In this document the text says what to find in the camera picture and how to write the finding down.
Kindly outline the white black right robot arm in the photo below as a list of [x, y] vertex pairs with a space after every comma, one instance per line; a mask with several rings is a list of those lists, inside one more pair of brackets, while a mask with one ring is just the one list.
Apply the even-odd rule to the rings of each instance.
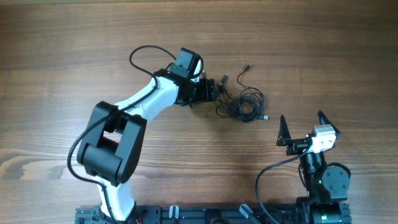
[[299, 223], [351, 223], [348, 199], [351, 171], [343, 164], [327, 163], [324, 153], [335, 147], [340, 131], [322, 112], [320, 124], [302, 139], [292, 139], [284, 116], [280, 117], [277, 146], [285, 146], [288, 156], [298, 156], [300, 178], [306, 197], [296, 200]]

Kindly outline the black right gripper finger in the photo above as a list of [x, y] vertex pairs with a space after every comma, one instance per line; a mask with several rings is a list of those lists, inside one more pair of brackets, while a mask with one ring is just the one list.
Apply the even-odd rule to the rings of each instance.
[[318, 118], [319, 118], [319, 122], [320, 125], [330, 125], [334, 131], [335, 134], [340, 134], [340, 131], [336, 128], [336, 126], [326, 117], [326, 115], [324, 114], [324, 112], [322, 110], [318, 111]]
[[276, 146], [288, 146], [292, 143], [290, 131], [284, 115], [280, 116], [280, 128], [276, 141]]

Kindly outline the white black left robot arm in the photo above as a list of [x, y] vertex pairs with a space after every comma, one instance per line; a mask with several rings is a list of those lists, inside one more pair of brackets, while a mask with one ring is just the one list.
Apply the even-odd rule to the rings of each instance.
[[77, 210], [77, 223], [141, 222], [129, 179], [139, 162], [146, 126], [169, 106], [216, 100], [214, 80], [200, 77], [203, 66], [200, 55], [182, 48], [172, 63], [150, 74], [141, 91], [114, 105], [101, 101], [93, 108], [86, 129], [70, 149], [89, 177], [71, 173], [98, 186], [101, 205]]

